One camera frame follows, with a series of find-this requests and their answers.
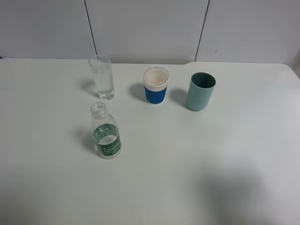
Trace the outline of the clear plastic bottle green label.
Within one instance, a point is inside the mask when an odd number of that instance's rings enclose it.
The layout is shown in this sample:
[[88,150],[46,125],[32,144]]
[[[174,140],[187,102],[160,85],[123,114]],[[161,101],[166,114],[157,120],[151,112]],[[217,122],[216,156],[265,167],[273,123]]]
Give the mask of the clear plastic bottle green label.
[[121,152],[121,140],[116,120],[103,102],[95,102],[91,110],[91,134],[95,146],[104,159],[113,159]]

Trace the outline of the blue and white cup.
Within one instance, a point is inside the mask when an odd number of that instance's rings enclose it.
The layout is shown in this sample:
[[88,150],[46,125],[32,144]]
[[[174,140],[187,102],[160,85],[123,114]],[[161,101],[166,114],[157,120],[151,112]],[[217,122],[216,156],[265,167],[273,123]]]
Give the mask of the blue and white cup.
[[145,96],[149,104],[159,105],[164,101],[169,80],[168,71],[160,67],[152,67],[144,72]]

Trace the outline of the teal green cup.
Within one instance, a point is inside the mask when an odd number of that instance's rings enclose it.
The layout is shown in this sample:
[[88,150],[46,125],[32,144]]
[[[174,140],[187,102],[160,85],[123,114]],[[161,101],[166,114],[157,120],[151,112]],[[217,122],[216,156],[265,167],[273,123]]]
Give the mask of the teal green cup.
[[212,95],[216,79],[210,74],[198,72],[192,75],[187,93],[187,106],[193,111],[203,110]]

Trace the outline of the tall clear glass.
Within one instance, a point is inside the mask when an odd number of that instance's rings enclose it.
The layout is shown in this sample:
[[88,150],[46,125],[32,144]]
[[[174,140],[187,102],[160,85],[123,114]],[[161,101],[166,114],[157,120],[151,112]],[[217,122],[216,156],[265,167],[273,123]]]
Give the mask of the tall clear glass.
[[108,101],[114,98],[113,73],[110,58],[107,55],[95,55],[89,59],[99,98]]

